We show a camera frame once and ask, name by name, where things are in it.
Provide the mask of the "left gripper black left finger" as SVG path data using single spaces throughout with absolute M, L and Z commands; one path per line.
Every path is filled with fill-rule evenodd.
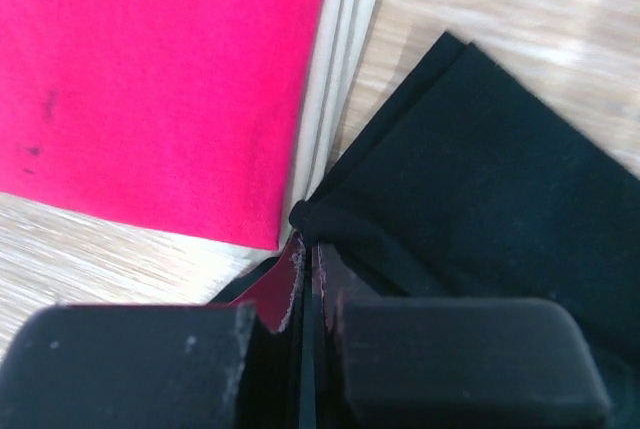
M 60 305 L 1 365 L 5 428 L 301 428 L 305 248 L 195 305 Z

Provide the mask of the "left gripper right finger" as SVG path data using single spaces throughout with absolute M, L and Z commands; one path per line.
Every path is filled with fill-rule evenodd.
M 382 294 L 328 244 L 312 260 L 321 428 L 605 428 L 577 323 L 540 299 Z

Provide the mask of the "black t-shirt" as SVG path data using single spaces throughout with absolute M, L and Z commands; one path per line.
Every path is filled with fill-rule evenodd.
M 559 305 L 603 379 L 605 428 L 638 426 L 639 182 L 478 47 L 442 35 L 289 220 L 305 248 L 301 428 L 321 428 L 322 244 L 385 295 Z

